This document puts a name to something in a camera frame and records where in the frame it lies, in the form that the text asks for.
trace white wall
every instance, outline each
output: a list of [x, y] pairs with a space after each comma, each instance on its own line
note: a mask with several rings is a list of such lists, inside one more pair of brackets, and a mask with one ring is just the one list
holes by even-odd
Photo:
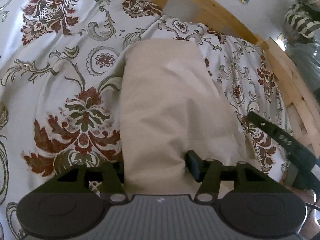
[[[239, 0], [216, 0], [234, 14], [253, 33], [263, 38], [276, 38], [282, 32], [284, 15], [294, 0], [250, 0], [243, 4]], [[198, 6], [186, 0], [169, 0], [164, 13], [184, 21], [196, 19]]]

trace beige cloth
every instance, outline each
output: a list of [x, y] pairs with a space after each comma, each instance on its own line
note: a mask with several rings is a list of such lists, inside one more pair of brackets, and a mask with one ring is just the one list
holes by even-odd
[[132, 46], [120, 101], [129, 193], [193, 196], [200, 184], [185, 170], [189, 149], [224, 165], [248, 159], [236, 116], [191, 41], [152, 39]]

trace metal rivet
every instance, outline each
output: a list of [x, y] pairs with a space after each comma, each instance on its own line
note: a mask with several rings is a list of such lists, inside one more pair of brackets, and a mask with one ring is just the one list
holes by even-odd
[[110, 199], [113, 202], [122, 202], [122, 201], [125, 200], [125, 195], [123, 195], [123, 194], [113, 194], [113, 195], [111, 195]]
[[213, 199], [213, 197], [210, 194], [203, 193], [203, 194], [199, 194], [197, 196], [197, 199], [201, 202], [210, 202]]

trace patterned bedsheet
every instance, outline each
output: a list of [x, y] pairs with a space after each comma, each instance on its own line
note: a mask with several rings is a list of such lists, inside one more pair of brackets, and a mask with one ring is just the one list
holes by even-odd
[[0, 0], [0, 37], [1, 240], [23, 238], [16, 205], [44, 181], [76, 163], [122, 158], [124, 53], [144, 39], [198, 45], [262, 171], [280, 180], [287, 165], [283, 150], [246, 120], [256, 111], [290, 128], [258, 47], [163, 16], [159, 6], [141, 0]]

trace folded cloth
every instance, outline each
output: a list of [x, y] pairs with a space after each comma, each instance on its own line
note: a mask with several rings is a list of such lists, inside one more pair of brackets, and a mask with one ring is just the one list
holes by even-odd
[[194, 42], [133, 45], [120, 96], [126, 191], [194, 196], [200, 184], [185, 169], [184, 154], [192, 149], [224, 165], [248, 159], [236, 122]]

